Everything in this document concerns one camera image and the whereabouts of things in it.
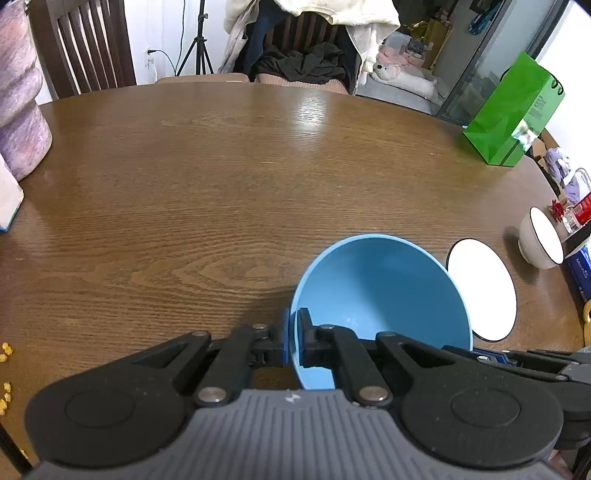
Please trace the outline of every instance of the red packaging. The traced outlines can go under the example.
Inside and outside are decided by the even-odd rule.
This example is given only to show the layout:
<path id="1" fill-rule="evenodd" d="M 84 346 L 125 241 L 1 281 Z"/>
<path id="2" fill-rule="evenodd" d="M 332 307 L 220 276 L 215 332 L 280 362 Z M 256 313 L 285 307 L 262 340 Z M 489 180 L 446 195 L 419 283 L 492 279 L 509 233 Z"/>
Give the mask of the red packaging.
<path id="1" fill-rule="evenodd" d="M 581 226 L 591 219 L 591 193 L 574 206 L 573 214 Z"/>

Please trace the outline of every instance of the blue bowl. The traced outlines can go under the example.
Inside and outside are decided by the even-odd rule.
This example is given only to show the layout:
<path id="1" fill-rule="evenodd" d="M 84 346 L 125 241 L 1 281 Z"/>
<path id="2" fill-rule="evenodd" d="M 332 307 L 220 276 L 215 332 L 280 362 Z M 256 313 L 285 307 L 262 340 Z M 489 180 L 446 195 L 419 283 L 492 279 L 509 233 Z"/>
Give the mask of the blue bowl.
<path id="1" fill-rule="evenodd" d="M 438 348 L 472 350 L 468 313 L 445 268 L 395 236 L 352 236 L 324 250 L 295 291 L 292 321 L 302 307 L 309 309 L 315 325 L 348 327 L 362 339 L 389 330 Z M 300 365 L 297 329 L 290 330 L 291 357 L 302 386 L 334 388 L 330 370 Z"/>

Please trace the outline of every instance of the green paper bag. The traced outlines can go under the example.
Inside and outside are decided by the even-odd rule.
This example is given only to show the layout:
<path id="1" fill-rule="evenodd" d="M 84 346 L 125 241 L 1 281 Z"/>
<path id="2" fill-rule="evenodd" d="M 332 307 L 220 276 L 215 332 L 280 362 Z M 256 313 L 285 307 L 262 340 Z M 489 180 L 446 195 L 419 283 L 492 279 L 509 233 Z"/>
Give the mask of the green paper bag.
<path id="1" fill-rule="evenodd" d="M 464 135 L 489 165 L 513 167 L 563 98 L 564 88 L 556 77 L 522 52 Z"/>

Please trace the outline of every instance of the white bowl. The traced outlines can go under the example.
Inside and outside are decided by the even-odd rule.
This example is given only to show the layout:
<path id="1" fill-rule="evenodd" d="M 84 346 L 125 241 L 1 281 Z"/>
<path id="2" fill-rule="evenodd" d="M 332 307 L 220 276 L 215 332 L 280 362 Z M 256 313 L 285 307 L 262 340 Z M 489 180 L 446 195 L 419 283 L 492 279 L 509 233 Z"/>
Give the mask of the white bowl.
<path id="1" fill-rule="evenodd" d="M 560 265 L 564 260 L 558 233 L 539 208 L 532 207 L 521 221 L 519 250 L 523 258 L 541 270 Z"/>

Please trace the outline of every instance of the metal screw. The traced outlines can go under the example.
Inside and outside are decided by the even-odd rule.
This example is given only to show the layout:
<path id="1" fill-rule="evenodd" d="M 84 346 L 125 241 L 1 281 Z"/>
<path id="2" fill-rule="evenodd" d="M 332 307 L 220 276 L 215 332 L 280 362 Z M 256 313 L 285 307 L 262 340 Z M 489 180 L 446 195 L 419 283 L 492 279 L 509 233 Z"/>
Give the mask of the metal screw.
<path id="1" fill-rule="evenodd" d="M 226 398 L 228 394 L 223 388 L 219 387 L 205 387 L 199 391 L 197 395 L 199 400 L 207 403 L 218 403 Z"/>
<path id="2" fill-rule="evenodd" d="M 359 390 L 359 396 L 366 401 L 382 401 L 388 398 L 388 390 L 377 385 L 371 385 Z"/>

